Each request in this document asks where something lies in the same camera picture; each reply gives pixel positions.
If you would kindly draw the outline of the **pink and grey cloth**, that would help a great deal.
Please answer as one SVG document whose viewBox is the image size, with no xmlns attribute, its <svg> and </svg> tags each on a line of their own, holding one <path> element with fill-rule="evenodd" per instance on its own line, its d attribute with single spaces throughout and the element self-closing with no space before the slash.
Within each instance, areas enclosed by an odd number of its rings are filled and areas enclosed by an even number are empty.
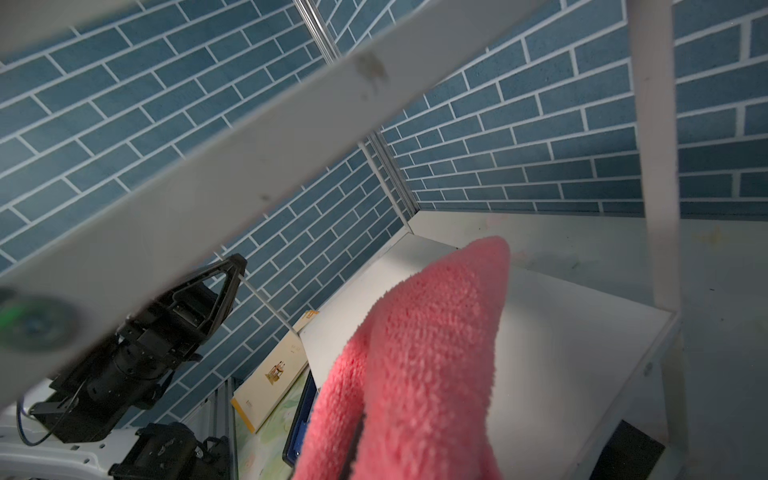
<svg viewBox="0 0 768 480">
<path fill-rule="evenodd" d="M 487 416 L 510 270 L 492 236 L 397 284 L 320 389 L 298 479 L 498 479 Z"/>
</svg>

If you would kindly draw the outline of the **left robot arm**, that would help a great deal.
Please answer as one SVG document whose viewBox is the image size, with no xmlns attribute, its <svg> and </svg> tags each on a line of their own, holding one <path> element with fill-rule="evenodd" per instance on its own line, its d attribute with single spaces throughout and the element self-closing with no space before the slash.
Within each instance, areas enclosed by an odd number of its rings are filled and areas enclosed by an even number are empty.
<svg viewBox="0 0 768 480">
<path fill-rule="evenodd" d="M 51 377 L 46 400 L 25 409 L 16 404 L 22 444 L 35 448 L 23 420 L 30 418 L 63 444 L 99 448 L 129 409 L 150 410 L 169 398 L 176 371 L 201 361 L 198 350 L 229 316 L 247 266 L 232 254 L 186 275 L 115 333 Z M 109 464 L 108 479 L 229 479 L 232 449 L 226 435 L 200 440 L 179 422 L 150 423 L 134 433 L 135 443 L 120 462 Z"/>
</svg>

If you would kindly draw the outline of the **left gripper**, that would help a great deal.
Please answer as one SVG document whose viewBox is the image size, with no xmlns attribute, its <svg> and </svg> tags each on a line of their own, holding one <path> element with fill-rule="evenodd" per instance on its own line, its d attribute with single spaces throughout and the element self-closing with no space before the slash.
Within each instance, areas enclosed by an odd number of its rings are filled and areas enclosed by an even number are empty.
<svg viewBox="0 0 768 480">
<path fill-rule="evenodd" d="M 29 415 L 64 443 L 102 440 L 130 408 L 149 410 L 183 364 L 198 361 L 232 310 L 247 260 L 233 254 L 193 271 L 52 378 Z"/>
</svg>

